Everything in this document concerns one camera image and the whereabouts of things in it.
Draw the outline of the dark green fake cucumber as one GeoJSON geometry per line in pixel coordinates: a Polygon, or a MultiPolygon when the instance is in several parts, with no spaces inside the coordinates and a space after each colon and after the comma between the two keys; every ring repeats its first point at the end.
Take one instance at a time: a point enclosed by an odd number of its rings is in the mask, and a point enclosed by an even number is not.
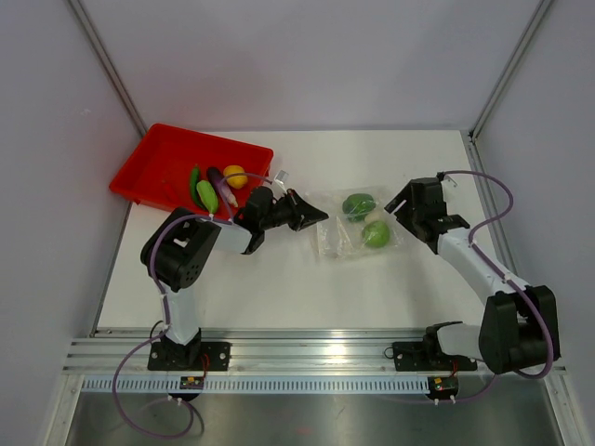
{"type": "Polygon", "coordinates": [[[192,202],[198,206],[200,209],[202,210],[206,210],[206,207],[198,193],[198,190],[196,189],[198,182],[200,180],[200,169],[198,167],[198,165],[196,164],[190,173],[190,178],[189,178],[189,192],[190,192],[190,196],[192,198],[192,202]]]}

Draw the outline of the purple fake eggplant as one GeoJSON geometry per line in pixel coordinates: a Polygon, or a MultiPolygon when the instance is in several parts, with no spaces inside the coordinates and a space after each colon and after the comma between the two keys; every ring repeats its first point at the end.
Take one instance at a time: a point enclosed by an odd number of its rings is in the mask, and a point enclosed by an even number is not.
{"type": "Polygon", "coordinates": [[[213,188],[216,190],[219,196],[227,204],[230,204],[233,207],[237,207],[237,199],[231,191],[230,186],[228,185],[227,180],[224,178],[222,172],[218,168],[210,166],[206,169],[206,175],[207,179],[212,184],[213,188]]]}

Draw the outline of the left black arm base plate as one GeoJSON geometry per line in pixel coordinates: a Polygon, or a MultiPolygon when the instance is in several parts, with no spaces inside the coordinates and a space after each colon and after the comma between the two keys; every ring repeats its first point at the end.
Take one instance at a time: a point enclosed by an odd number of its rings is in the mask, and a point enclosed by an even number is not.
{"type": "Polygon", "coordinates": [[[231,344],[228,342],[202,342],[191,354],[182,350],[151,346],[147,368],[156,372],[227,372],[230,367],[231,344]]]}

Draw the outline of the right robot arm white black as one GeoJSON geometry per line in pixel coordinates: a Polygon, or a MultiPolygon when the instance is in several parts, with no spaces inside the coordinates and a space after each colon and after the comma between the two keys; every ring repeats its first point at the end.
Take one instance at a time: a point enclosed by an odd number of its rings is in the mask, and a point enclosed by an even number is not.
{"type": "Polygon", "coordinates": [[[386,205],[387,213],[410,234],[448,263],[483,303],[478,325],[448,321],[427,327],[416,348],[394,343],[396,363],[432,370],[473,361],[495,375],[515,373],[526,379],[549,374],[560,356],[556,298],[546,285],[533,286],[492,259],[477,244],[475,227],[451,215],[443,194],[446,173],[410,180],[386,205]]]}

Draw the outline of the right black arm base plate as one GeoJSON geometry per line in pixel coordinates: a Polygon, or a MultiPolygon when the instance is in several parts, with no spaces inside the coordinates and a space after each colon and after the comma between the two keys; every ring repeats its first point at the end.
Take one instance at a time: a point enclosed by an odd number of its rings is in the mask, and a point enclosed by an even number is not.
{"type": "Polygon", "coordinates": [[[393,342],[389,357],[397,372],[473,372],[476,361],[463,356],[428,353],[421,341],[393,342]]]}

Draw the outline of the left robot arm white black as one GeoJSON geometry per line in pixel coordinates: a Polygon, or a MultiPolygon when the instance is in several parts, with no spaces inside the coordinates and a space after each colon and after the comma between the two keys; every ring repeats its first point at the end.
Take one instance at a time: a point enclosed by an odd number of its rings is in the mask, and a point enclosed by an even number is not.
{"type": "Polygon", "coordinates": [[[253,189],[230,222],[218,222],[179,207],[141,250],[140,261],[155,282],[163,310],[163,328],[151,334],[151,371],[228,369],[230,345],[204,341],[193,287],[212,251],[253,254],[265,232],[283,225],[301,231],[328,219],[328,214],[287,190],[276,199],[269,187],[253,189]]]}

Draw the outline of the yellow fake lemon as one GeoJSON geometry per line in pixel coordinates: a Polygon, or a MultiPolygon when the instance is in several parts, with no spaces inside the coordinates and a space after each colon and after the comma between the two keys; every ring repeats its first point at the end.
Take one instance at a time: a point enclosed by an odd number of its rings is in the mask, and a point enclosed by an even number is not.
{"type": "Polygon", "coordinates": [[[223,175],[227,178],[228,185],[235,190],[242,189],[248,182],[245,170],[237,164],[226,166],[223,175]]]}

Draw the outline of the light green fake lime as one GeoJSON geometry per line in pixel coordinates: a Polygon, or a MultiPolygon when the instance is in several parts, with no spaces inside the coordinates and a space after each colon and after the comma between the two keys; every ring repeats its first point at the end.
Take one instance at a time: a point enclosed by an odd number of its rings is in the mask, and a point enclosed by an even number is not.
{"type": "Polygon", "coordinates": [[[214,215],[218,211],[219,202],[212,184],[208,180],[200,180],[195,188],[204,209],[214,215]]]}

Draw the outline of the clear zip top bag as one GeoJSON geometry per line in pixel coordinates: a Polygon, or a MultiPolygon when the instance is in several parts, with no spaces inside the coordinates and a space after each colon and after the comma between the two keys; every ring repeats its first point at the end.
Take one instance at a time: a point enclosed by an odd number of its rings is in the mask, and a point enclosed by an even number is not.
{"type": "Polygon", "coordinates": [[[390,190],[384,186],[312,191],[306,195],[306,200],[328,214],[328,219],[315,224],[311,233],[312,247],[320,257],[353,260],[393,251],[404,244],[404,230],[384,210],[384,206],[390,201],[390,190]],[[381,221],[390,228],[391,238],[386,246],[377,249],[365,246],[361,232],[367,224],[364,220],[349,222],[343,214],[344,200],[354,193],[368,193],[375,198],[377,207],[373,212],[381,213],[381,221]]]}

